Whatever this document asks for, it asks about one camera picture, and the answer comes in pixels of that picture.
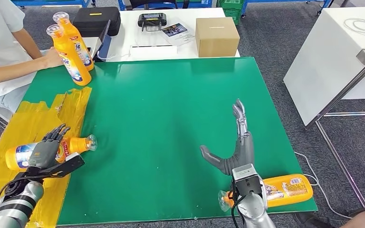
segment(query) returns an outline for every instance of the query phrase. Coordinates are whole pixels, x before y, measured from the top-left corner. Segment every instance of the robotic arm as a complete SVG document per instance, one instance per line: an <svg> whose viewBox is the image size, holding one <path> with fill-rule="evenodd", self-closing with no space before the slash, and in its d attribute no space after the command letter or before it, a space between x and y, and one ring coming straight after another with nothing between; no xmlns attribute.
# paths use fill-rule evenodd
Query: robotic arm
<svg viewBox="0 0 365 228"><path fill-rule="evenodd" d="M65 124L49 132L39 142L30 156L30 166L20 172L0 191L0 228L23 228L26 226L38 201L44 194L44 178L62 178L85 164L78 153L58 163L55 157L59 143L70 127Z"/></svg>
<svg viewBox="0 0 365 228"><path fill-rule="evenodd" d="M254 146L251 133L247 130L247 119L244 105L239 99L233 104L233 114L237 121L237 140L234 154L227 159L222 159L212 154L209 149L200 146L202 156L222 173L233 177L233 200L231 209L234 224L234 208L244 219L246 228L275 228L267 214L267 197L262 178L254 168Z"/></svg>

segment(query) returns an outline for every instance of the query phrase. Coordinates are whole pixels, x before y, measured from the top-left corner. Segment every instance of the yellow tape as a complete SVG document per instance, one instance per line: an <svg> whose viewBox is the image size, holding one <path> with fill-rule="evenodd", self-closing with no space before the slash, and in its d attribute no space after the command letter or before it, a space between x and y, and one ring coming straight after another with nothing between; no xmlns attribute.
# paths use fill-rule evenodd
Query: yellow tape
<svg viewBox="0 0 365 228"><path fill-rule="evenodd" d="M41 141L44 135L62 123L71 127L66 137L80 135L86 105L91 93L90 87L73 89L57 95L48 109L45 102L32 104L22 102L0 137L0 189L11 181L17 171L7 168L6 150L18 145ZM28 228L54 228L65 197L70 175L61 179L44 181L44 196L37 204L30 218Z"/></svg>

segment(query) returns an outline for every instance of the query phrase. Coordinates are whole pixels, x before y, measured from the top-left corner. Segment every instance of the black carrying case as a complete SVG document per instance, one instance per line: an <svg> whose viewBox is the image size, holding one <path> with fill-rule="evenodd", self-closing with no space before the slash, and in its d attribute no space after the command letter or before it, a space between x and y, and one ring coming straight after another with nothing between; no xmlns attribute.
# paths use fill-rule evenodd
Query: black carrying case
<svg viewBox="0 0 365 228"><path fill-rule="evenodd" d="M111 20L108 35L116 36L121 26L121 16L117 7L80 8L73 25L82 37L98 37L108 20Z"/></svg>

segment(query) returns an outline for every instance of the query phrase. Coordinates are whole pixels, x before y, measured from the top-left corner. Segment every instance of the cardboard box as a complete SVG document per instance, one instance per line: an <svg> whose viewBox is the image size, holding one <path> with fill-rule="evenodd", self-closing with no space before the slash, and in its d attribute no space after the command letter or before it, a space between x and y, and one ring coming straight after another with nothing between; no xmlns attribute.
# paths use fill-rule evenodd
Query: cardboard box
<svg viewBox="0 0 365 228"><path fill-rule="evenodd" d="M240 36L232 18L197 18L195 28L199 57L235 56Z"/></svg>

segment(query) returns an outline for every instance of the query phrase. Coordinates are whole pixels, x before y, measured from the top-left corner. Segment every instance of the orange bottle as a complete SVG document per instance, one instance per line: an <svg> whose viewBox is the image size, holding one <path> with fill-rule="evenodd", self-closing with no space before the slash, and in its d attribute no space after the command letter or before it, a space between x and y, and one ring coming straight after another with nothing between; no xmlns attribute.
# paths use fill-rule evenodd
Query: orange bottle
<svg viewBox="0 0 365 228"><path fill-rule="evenodd" d="M71 39L71 41L75 44L76 52L79 54L79 57L85 64L87 70L93 70L94 63L92 57L90 56L79 30L70 23L69 14L65 12L58 12L54 14L52 18L59 26L61 26L65 36Z"/></svg>
<svg viewBox="0 0 365 228"><path fill-rule="evenodd" d="M302 174L291 174L264 180L268 208L299 203L313 197L313 188ZM219 204L223 211L233 207L232 192L219 192Z"/></svg>
<svg viewBox="0 0 365 228"><path fill-rule="evenodd" d="M29 166L29 158L38 142L17 146L6 151L6 165L10 170L25 170ZM59 144L56 160L63 163L66 157L77 152L95 151L97 140L94 135L86 138L64 138Z"/></svg>
<svg viewBox="0 0 365 228"><path fill-rule="evenodd" d="M75 50L75 45L64 35L59 25L49 26L47 28L47 34L52 37L54 47L62 58L73 81L79 86L89 84L92 80L89 71L86 69L82 60L80 60L79 55Z"/></svg>

